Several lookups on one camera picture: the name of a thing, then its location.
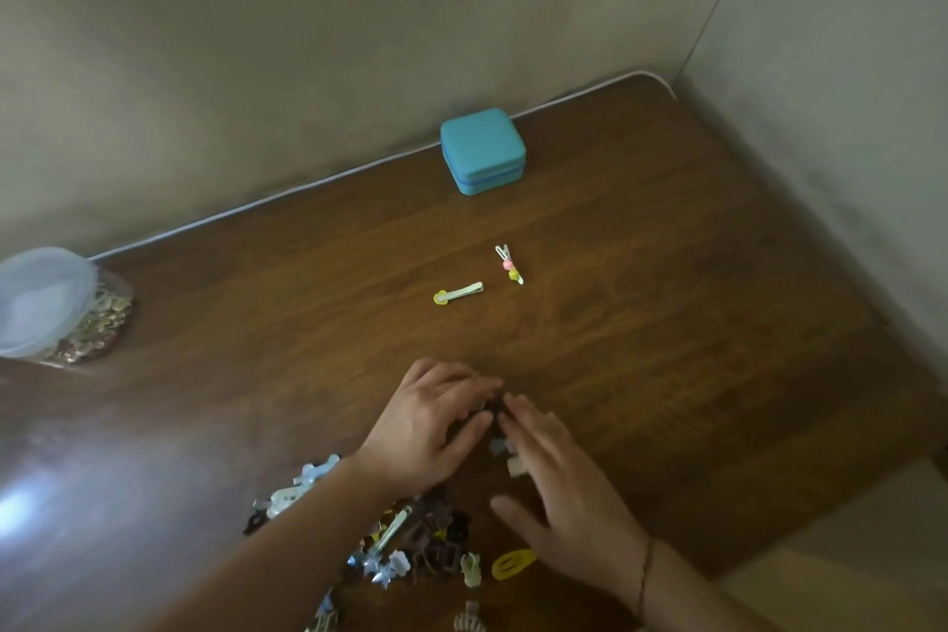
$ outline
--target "wooden table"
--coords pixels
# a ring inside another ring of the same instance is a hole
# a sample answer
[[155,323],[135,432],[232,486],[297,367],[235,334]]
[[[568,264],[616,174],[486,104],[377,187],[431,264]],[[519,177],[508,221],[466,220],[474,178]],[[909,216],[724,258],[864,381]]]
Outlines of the wooden table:
[[[2,362],[2,626],[138,623],[240,545],[255,497],[357,447],[424,355],[556,411],[646,527],[712,574],[948,439],[932,378],[657,83],[516,126],[519,183],[464,197],[433,148],[268,203],[109,259],[140,310],[100,361]],[[483,294],[433,304],[477,280]],[[519,547],[487,500],[532,486],[486,444],[451,490],[485,566]],[[344,628],[446,630],[466,592],[339,601]],[[632,623],[539,565],[480,597],[495,631]]]

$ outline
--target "bracelet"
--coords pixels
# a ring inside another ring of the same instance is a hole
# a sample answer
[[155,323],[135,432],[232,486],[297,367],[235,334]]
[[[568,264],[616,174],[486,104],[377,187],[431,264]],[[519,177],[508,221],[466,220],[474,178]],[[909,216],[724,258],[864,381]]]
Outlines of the bracelet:
[[639,619],[639,622],[645,624],[646,622],[646,580],[648,578],[648,570],[651,568],[651,558],[652,554],[655,552],[655,538],[650,536],[648,537],[648,542],[646,543],[646,557],[642,561],[642,580],[639,582],[639,597],[635,601],[635,616]]

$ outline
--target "clear jar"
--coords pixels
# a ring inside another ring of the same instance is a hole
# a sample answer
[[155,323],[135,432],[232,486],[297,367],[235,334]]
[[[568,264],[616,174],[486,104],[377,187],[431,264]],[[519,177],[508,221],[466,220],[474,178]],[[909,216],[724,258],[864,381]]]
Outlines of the clear jar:
[[99,357],[135,309],[132,286],[62,248],[0,263],[0,356],[56,367]]

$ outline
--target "hand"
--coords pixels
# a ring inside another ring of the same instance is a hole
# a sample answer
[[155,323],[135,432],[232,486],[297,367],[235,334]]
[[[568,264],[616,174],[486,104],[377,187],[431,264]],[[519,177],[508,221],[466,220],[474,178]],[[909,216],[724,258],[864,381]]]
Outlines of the hand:
[[392,498],[413,497],[450,477],[490,427],[476,413],[447,442],[447,428],[470,416],[504,384],[460,362],[419,360],[405,374],[356,456]]
[[498,422],[537,485],[549,525],[505,495],[491,500],[494,512],[557,572],[634,602],[646,531],[553,413],[523,395],[508,393],[504,403],[513,419],[501,413]]

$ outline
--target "forearm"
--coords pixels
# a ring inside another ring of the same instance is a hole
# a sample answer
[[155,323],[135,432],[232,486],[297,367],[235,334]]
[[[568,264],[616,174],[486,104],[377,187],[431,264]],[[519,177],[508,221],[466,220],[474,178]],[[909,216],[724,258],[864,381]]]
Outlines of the forearm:
[[302,632],[339,567],[392,504],[380,483],[358,454],[344,458],[152,632]]
[[[623,602],[636,611],[638,582],[628,588]],[[663,542],[655,543],[642,606],[644,622],[655,632],[779,632],[705,580]]]

